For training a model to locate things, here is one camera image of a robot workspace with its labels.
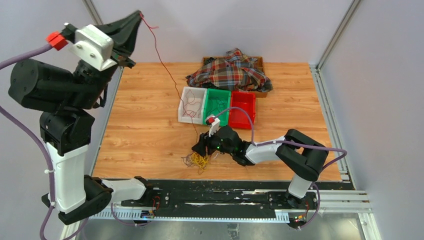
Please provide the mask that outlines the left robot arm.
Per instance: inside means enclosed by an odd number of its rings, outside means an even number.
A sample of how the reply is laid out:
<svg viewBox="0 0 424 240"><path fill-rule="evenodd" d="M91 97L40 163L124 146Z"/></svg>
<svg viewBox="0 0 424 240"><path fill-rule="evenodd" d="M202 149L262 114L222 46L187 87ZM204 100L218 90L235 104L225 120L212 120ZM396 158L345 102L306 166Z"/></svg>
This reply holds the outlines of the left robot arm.
<svg viewBox="0 0 424 240"><path fill-rule="evenodd" d="M1 113L39 146L47 163L50 190L42 202L58 211L66 225L100 213L115 202L135 200L149 206L153 193L139 176L106 180L84 173L95 118L89 110L104 107L107 89L119 67L132 68L143 14L136 10L109 24L77 28L67 23L46 44L3 61L13 66L9 96L22 107L41 112L40 135L4 109Z"/></svg>

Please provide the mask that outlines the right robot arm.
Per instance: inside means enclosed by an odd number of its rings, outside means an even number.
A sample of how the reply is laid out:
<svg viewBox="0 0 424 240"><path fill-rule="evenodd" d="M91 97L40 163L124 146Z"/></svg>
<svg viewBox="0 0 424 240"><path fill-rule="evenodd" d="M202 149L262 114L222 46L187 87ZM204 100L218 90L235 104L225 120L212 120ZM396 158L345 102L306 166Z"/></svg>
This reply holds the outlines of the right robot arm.
<svg viewBox="0 0 424 240"><path fill-rule="evenodd" d="M228 154L241 166L282 161L294 173L285 194L286 203L294 209L306 202L306 193L318 180L329 155L328 148L296 129L274 140L253 142L241 139L228 125L214 133L201 133L191 149L202 157L214 152Z"/></svg>

